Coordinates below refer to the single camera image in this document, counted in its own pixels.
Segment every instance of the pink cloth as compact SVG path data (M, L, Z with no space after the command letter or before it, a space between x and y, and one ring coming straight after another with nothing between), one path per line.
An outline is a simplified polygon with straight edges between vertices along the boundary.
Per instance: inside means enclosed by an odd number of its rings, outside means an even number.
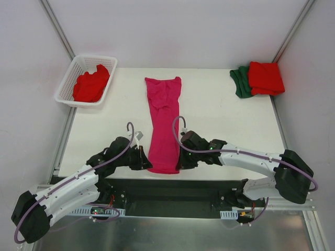
M158 174L178 174L176 170L179 159L179 145L172 133L172 122L179 116L179 103L182 80L145 78L148 102L153 125L148 159L153 168L148 169ZM178 135L179 123L174 128Z

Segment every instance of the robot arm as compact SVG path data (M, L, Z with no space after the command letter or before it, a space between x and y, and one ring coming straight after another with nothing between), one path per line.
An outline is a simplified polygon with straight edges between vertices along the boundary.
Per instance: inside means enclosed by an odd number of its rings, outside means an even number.
M142 134L136 132L135 135L136 139L139 140L137 136ZM75 174L35 195L29 191L23 193L12 214L12 221L16 226L32 205L40 201L23 219L19 228L27 243L33 243L42 238L50 227L76 208L109 198L111 186L105 178L113 174L116 167L129 166L132 170L151 168L152 165L146 158L143 147L135 145L127 149L115 161L102 168L94 169L97 165L101 165L120 154L129 143L127 138L118 137L110 147L92 156Z
M294 151L261 153L222 140L207 142L194 131L182 135L181 169L195 168L198 161L203 161L209 165L237 166L267 176L243 180L243 186L225 198L232 206L244 208L250 200L279 195L294 203L305 203L314 173Z

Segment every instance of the plastic basket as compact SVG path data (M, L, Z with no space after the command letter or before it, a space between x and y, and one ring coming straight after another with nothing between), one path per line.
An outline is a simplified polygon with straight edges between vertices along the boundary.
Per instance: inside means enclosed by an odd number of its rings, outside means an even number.
M102 64L106 67L110 73L107 85L104 89L104 93L98 102L78 102L74 101L72 96L73 86L77 83L77 78L83 75L85 72L90 74L96 72L96 66ZM111 56L96 56L96 55L78 55L76 56L66 72L58 90L54 96L57 102L67 104L72 107L82 107L82 108L94 108L101 105L106 97L111 79L117 65L117 59Z

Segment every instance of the red cloth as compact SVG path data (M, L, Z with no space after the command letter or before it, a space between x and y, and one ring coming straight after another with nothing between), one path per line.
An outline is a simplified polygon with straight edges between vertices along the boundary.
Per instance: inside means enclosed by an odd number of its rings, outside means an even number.
M179 103L182 80L145 78L148 102L153 125L148 159L153 168L148 171L158 174L178 174L179 145L172 133L172 122L179 116ZM174 128L178 135L179 123Z
M102 65L97 65L97 71L93 74L85 72L77 78L73 87L74 101L98 102L104 93L109 79L108 70Z
M248 72L251 94L278 95L285 91L277 63L251 62Z

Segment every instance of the cable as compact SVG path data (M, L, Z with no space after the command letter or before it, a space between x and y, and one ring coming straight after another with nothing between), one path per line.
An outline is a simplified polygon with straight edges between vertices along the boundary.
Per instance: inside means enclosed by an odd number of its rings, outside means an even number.
M113 205L114 199L115 199L114 195L111 195L110 196L110 202L108 204L109 207L111 207Z
M247 211L247 212L245 212L245 213L250 213L250 212L252 212L252 215L254 215L254 214L255 214L255 212L254 212L255 207L256 207L256 204L255 204L255 202L253 202L253 203L252 203L252 208L251 208L251 210L250 210L250 211Z
M123 149L123 151L122 152L120 152L118 155L116 155L115 157L113 157L113 158L111 158L110 160L108 160L108 161L106 161L106 162L103 162L103 163L101 163L101 164L99 164L99 165L97 165L97 166L95 166L95 167L93 167L93 168L90 168L90 169L88 169L88 170L85 170L85 171L83 171L82 173L80 173L80 174L78 174L78 177L81 177L81 176L83 176L83 175L85 175L85 174L87 174L88 172L90 172L90 171L92 171L92 169L93 170L95 170L95 169L98 169L98 168L100 168L100 167L102 167L102 166L105 166L105 165L107 165L107 164L109 164L109 163L111 163L111 162L113 162L114 160L116 160L117 158L119 158L119 157L121 157L129 148L130 148L130 146L131 146L131 143L132 143L132 141L134 140L134 135L135 135L135 130L134 130L134 125L131 123L131 122L128 122L127 123L127 130L129 131L129 126L131 126L131 131L132 131L132 134L131 134L131 139L130 139L130 142L129 142L129 144L126 146L126 148L125 149ZM72 182L72 181L74 181L76 179L76 177L72 177L71 179L69 179L69 180L67 180L67 181L65 181L64 183L62 183L62 184L60 184L59 186L57 186L57 187L55 187L54 189L52 189L51 191L49 191L48 193L47 193L47 196L49 196L49 195L51 195L51 194L53 194L54 192L56 192L57 190L59 190L60 188L62 188L63 186L65 186L65 185L67 185L68 183L70 183L70 182ZM42 202L44 199L46 199L47 197L45 197L45 196L43 196L43 197L41 197L39 200L37 200L26 212L25 212L25 214L22 216L22 218L21 218L21 220L19 221L19 223L17 224L17 226L16 226L16 229L15 229L15 232L14 232L14 241L15 241L15 243L17 243L17 244L22 244L22 243L24 243L26 240L24 239L24 240L22 240L22 241L20 241L19 239L18 239L18 233L19 233L19 230L20 230L20 228L21 228L21 226L22 226L22 223L23 223L23 221L26 219L26 217L27 217L27 215L40 203L40 202Z
M116 208L113 208L113 207L109 207L109 206L104 206L104 205L99 205L99 204L93 204L93 203L88 203L87 205L90 205L90 206L94 206L94 207L100 207L100 208L106 208L106 209L111 209L115 212L117 212L117 216L114 216L112 218L109 218L107 220L99 220L99 219L95 219L95 221L97 222L109 222L109 221L114 221L116 220L117 218L120 217L121 213L119 210L117 210ZM84 217L80 217L79 219L71 222L70 224L66 225L66 226L63 226L63 227L60 227L59 229L55 229L55 230L50 230L49 233L55 233L55 232L58 232L58 231L61 231L61 230L64 230L65 228L77 223L78 221L81 221L83 219L90 219L90 217L87 217L87 216L84 216Z
M267 199L266 199L266 203L265 203L265 206L264 206L262 212L259 215L257 215L257 217L252 222L249 222L250 224L255 222L256 220L258 220L263 215L263 213L265 212L268 204L269 204L269 197L267 197ZM233 229L238 228L239 226L251 226L251 225L249 225L249 223L245 223L245 224L242 224L242 225L239 224L239 225L236 225L234 227L226 227L224 224L222 224L222 225L224 226L225 229L233 230Z
M237 150L225 150L225 149L219 149L219 150L204 150L204 151L196 151L196 150L191 150L191 149L188 149L187 147L185 147L181 142L180 140L178 139L178 136L176 135L176 132L174 130L174 125L176 124L176 121L178 119L182 119L183 122L184 122L184 128L186 128L186 121L185 121L185 118L183 116L178 116L176 117L174 120L173 120L173 123L172 123L172 132L173 132L173 135L175 137L175 139L177 140L178 144L180 145L181 148L191 152L191 153L222 153L222 152L225 152L225 153L240 153L240 154L245 154L245 155L249 155L249 156L253 156L253 157L257 157L257 158L260 158L260 159L265 159L267 161L274 161L274 162L277 162L277 163L280 163L280 164L283 164L291 169L293 169L294 171L297 171L298 173L304 175L306 178L308 178L313 184L314 184L314 188L313 189L310 189L309 191L316 191L318 190L319 188L319 185L318 183L316 182L315 179L313 179L311 176L309 176L307 173L305 173L304 171L300 170L299 168L297 168L296 166L286 162L286 161L282 161L281 159L277 159L277 158L270 158L270 157L264 157L262 155L258 155L258 154L254 154L254 153L250 153L250 152L247 152L247 151L237 151Z

